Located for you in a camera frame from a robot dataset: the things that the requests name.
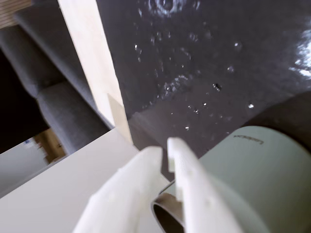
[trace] dark background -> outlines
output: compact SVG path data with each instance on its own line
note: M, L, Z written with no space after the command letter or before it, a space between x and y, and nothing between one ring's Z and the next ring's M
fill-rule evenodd
M0 50L0 153L48 129L36 101L24 90Z
M200 157L244 124L304 140L308 94L248 121L311 90L311 1L97 2L138 148L179 136Z

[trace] white plastic part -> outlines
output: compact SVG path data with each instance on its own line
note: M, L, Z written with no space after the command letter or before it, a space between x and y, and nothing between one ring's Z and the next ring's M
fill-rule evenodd
M162 148L143 149L91 196L73 233L135 233L158 191L161 165Z
M186 233L242 233L192 150L180 138L168 139L169 170L175 172L176 198L183 202Z

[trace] gray fabric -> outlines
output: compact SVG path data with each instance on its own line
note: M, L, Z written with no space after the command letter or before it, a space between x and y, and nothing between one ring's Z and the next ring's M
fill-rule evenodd
M42 89L65 80L61 72L19 26L0 30L0 46L32 97L36 98Z
M16 21L49 56L85 101L98 112L61 10L55 4L38 4L15 13Z
M37 101L46 122L69 154L108 132L108 128L68 82L46 88L39 93Z

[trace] wooden panel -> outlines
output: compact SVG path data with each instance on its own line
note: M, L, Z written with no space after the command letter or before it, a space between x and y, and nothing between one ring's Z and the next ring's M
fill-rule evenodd
M0 28L15 25L13 14L31 5L31 0L0 0Z
M132 142L96 0L59 0L99 111Z

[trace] gray sofa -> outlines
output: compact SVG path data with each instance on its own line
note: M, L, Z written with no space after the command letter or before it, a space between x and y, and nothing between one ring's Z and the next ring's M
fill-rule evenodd
M0 47L67 154L108 132L98 112L58 4L40 1L0 30Z

